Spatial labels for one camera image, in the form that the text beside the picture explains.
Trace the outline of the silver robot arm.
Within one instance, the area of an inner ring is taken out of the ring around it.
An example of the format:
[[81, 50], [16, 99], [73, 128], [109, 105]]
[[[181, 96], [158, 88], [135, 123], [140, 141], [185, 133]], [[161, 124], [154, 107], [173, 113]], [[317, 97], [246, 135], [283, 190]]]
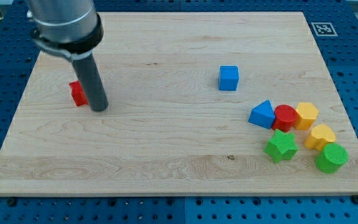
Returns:
[[27, 17], [36, 28], [30, 35], [47, 54], [68, 61], [93, 53], [104, 31], [93, 0], [26, 0]]

